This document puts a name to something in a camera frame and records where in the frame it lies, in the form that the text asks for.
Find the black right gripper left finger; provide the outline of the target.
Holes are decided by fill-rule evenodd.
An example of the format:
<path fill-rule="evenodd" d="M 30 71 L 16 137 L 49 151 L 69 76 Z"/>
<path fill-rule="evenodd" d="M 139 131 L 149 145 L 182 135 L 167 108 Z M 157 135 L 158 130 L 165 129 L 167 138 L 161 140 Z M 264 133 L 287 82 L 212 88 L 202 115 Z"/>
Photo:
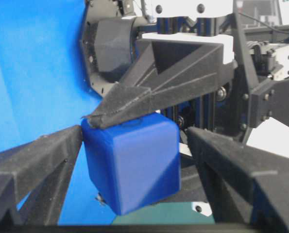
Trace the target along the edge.
<path fill-rule="evenodd" d="M 82 141 L 75 125 L 0 152 L 0 226 L 58 223 Z"/>

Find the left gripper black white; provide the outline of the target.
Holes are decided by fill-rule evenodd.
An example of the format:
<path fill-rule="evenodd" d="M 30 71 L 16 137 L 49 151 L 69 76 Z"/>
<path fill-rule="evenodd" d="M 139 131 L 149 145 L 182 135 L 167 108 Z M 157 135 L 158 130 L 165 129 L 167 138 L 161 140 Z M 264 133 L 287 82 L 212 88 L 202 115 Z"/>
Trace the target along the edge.
<path fill-rule="evenodd" d="M 219 18 L 232 14 L 232 0 L 137 0 L 149 20 Z M 217 91 L 234 77 L 230 35 L 145 33 L 139 56 L 86 120 L 106 129 Z"/>

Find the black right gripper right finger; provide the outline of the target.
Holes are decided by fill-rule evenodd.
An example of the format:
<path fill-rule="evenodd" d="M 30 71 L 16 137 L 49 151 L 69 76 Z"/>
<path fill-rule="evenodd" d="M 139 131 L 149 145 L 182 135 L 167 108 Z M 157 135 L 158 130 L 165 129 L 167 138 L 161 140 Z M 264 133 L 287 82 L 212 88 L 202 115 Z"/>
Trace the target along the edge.
<path fill-rule="evenodd" d="M 289 158 L 195 127 L 187 141 L 217 223 L 289 231 Z"/>

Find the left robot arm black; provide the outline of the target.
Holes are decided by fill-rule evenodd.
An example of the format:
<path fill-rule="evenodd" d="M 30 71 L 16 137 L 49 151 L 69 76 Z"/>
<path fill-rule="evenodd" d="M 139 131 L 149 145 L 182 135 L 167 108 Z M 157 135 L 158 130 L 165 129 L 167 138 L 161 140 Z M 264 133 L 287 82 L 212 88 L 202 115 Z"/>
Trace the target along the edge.
<path fill-rule="evenodd" d="M 85 117 L 107 129 L 152 115 L 244 142 L 289 126 L 289 31 L 245 30 L 236 0 L 87 0 L 81 50 L 102 97 Z"/>

